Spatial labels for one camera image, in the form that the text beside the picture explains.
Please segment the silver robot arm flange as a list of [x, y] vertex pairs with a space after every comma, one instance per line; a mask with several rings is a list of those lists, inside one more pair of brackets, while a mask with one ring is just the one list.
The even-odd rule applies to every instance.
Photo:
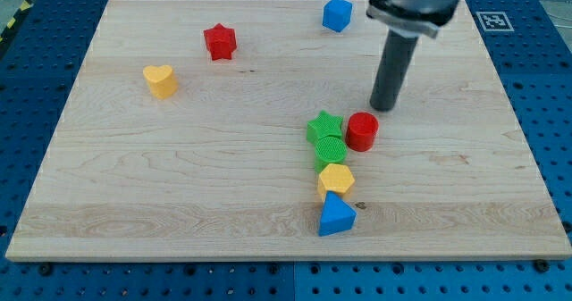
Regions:
[[457, 5], [458, 0], [368, 0], [366, 16], [404, 38], [436, 38]]

